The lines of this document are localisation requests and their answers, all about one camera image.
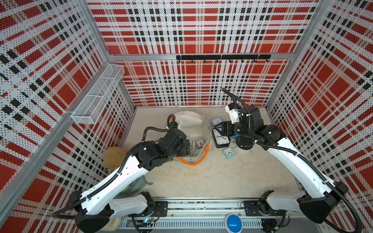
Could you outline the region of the black square alarm clock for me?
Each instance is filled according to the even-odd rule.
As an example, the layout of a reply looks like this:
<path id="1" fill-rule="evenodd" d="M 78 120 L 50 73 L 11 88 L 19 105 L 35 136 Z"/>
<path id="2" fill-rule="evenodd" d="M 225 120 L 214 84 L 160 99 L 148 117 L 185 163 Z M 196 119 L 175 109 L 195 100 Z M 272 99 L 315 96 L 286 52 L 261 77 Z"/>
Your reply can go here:
<path id="1" fill-rule="evenodd" d="M 215 147 L 218 149 L 228 148 L 230 146 L 230 138 L 227 136 L 222 136 L 217 129 L 212 130 L 212 138 Z"/>

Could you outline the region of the white round clock black back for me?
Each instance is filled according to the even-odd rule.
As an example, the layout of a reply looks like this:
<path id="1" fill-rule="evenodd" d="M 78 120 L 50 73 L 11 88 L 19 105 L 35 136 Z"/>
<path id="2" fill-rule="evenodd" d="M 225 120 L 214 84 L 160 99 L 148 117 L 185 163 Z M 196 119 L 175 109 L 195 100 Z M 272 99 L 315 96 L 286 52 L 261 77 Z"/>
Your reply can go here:
<path id="1" fill-rule="evenodd" d="M 254 146 L 254 142 L 251 138 L 245 136 L 238 136 L 236 138 L 236 145 L 242 150 L 251 150 Z"/>

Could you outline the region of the mint green small clock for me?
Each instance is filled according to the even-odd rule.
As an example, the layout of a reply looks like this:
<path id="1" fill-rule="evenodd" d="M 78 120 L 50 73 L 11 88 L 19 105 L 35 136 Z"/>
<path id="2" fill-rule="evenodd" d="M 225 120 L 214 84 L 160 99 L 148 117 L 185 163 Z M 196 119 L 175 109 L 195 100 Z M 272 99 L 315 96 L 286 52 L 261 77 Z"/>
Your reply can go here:
<path id="1" fill-rule="evenodd" d="M 222 152 L 227 160 L 232 159 L 236 156 L 235 151 L 231 147 L 224 149 Z"/>

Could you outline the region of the beige canvas bag orange handles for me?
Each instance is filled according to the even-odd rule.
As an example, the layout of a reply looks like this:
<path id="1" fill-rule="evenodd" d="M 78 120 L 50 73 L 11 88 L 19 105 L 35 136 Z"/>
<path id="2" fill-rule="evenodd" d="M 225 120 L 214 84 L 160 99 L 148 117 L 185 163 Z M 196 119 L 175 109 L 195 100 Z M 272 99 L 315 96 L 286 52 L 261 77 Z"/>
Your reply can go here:
<path id="1" fill-rule="evenodd" d="M 191 152 L 190 156 L 178 157 L 178 160 L 188 166 L 197 166 L 201 164 L 211 149 L 210 123 L 204 116 L 192 111 L 175 113 L 175 120 L 178 123 L 177 128 L 181 130 L 190 141 Z M 192 145 L 193 141 L 201 138 L 205 141 L 204 146 L 198 150 L 194 149 Z"/>

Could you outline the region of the light blue square alarm clock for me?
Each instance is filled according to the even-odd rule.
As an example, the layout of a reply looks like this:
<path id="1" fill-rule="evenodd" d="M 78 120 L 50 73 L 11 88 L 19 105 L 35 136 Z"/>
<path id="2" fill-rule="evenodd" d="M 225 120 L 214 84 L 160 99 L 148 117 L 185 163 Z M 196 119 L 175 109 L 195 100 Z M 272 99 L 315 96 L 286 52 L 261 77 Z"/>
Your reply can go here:
<path id="1" fill-rule="evenodd" d="M 219 123 L 221 122 L 224 122 L 224 119 L 222 117 L 214 117 L 212 120 L 211 120 L 211 125 L 213 127 L 215 127 L 216 125 L 218 125 Z"/>

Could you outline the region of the white round analog clock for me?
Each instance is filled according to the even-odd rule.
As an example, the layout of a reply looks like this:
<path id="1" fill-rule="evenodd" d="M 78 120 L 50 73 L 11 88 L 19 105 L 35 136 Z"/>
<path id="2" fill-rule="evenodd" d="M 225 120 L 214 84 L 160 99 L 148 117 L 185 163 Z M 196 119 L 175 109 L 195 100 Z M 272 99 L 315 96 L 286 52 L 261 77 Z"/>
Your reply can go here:
<path id="1" fill-rule="evenodd" d="M 193 141 L 193 148 L 198 150 L 201 149 L 205 144 L 205 141 L 203 138 Z"/>

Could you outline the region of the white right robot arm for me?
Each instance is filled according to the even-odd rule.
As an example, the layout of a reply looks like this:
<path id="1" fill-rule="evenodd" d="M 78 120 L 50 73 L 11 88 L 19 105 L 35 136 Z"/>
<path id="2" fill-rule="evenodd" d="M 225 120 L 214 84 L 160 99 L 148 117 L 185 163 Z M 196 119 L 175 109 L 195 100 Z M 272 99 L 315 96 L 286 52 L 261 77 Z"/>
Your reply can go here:
<path id="1" fill-rule="evenodd" d="M 283 216 L 287 211 L 302 213 L 309 220 L 326 223 L 335 231 L 344 230 L 327 220 L 333 209 L 343 202 L 355 222 L 354 232 L 362 232 L 362 222 L 356 209 L 346 198 L 348 187 L 343 182 L 335 182 L 310 161 L 292 144 L 287 136 L 275 125 L 266 125 L 257 107 L 239 107 L 231 103 L 225 108 L 230 120 L 213 122 L 212 135 L 219 148 L 227 148 L 231 139 L 242 150 L 260 146 L 278 159 L 300 182 L 303 191 L 295 194 L 279 194 L 267 190 L 258 199 L 259 212 L 264 216 L 279 211 Z"/>

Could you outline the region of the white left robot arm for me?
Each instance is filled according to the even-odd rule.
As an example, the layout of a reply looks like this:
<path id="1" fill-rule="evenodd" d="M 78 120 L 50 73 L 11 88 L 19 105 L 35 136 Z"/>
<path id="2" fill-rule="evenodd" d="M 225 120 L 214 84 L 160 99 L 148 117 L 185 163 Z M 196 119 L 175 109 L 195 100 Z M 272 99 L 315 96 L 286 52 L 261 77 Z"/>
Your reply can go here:
<path id="1" fill-rule="evenodd" d="M 149 192 L 117 199 L 132 182 L 177 156 L 190 154 L 190 142 L 179 129 L 169 129 L 158 141 L 142 141 L 130 149 L 122 164 L 101 182 L 84 191 L 74 191 L 70 206 L 55 211 L 52 217 L 73 219 L 84 233 L 95 233 L 111 220 L 128 216 L 149 216 L 156 203 Z"/>

